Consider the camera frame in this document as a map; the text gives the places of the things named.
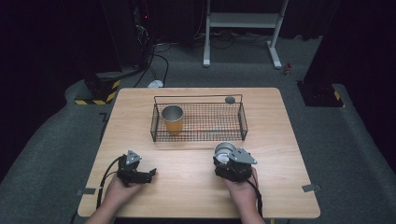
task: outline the table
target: table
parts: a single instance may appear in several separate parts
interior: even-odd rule
[[[270,28],[274,29],[271,41],[267,41],[267,47],[276,69],[282,68],[282,63],[277,56],[275,44],[279,35],[280,27],[285,17],[286,7],[289,0],[283,0],[279,13],[221,13],[210,11],[210,0],[207,0],[204,67],[210,66],[210,28],[211,27],[241,27],[241,28]]]
[[[86,187],[98,189],[108,165],[131,149],[143,158],[138,171],[157,168],[157,174],[117,217],[239,217],[228,190],[214,173],[212,157],[219,142],[153,142],[150,135],[154,96],[211,94],[243,94],[247,138],[232,143],[258,161],[254,167],[259,174],[263,216],[318,217],[315,193],[302,189],[311,182],[275,88],[121,89]],[[95,211],[97,191],[82,196],[80,216]]]

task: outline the person's right hand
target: person's right hand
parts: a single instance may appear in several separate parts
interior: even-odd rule
[[[228,191],[230,191],[231,199],[236,205],[241,216],[241,221],[244,224],[250,223],[264,223],[262,217],[257,211],[256,202],[257,195],[256,191],[248,182],[234,183],[228,179],[224,179],[224,184],[227,186]],[[257,177],[257,171],[252,167],[252,175],[248,179],[256,188],[259,187],[259,179]]]

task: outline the gold cup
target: gold cup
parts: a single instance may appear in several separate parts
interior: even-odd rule
[[[178,105],[167,105],[162,112],[163,122],[170,135],[175,136],[183,130],[183,109]]]

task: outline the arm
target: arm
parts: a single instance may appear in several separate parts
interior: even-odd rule
[[[122,208],[143,185],[134,184],[129,188],[125,188],[121,180],[113,176],[108,188],[106,196],[100,207],[85,222],[86,224],[109,224],[117,211]]]
[[[257,183],[257,172],[254,167],[252,167],[253,173],[249,181],[253,184]],[[257,196],[253,187],[249,185],[248,182],[234,183],[230,180],[223,179],[225,185],[230,191],[230,196],[238,209],[239,215],[241,216],[241,221],[243,224],[265,224],[262,217],[259,215],[256,207]]]

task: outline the metal mesh rack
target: metal mesh rack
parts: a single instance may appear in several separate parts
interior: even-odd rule
[[[155,96],[154,103],[150,130],[154,142],[235,141],[248,134],[242,94]],[[161,113],[167,105],[183,109],[183,130],[178,135],[166,131]]]

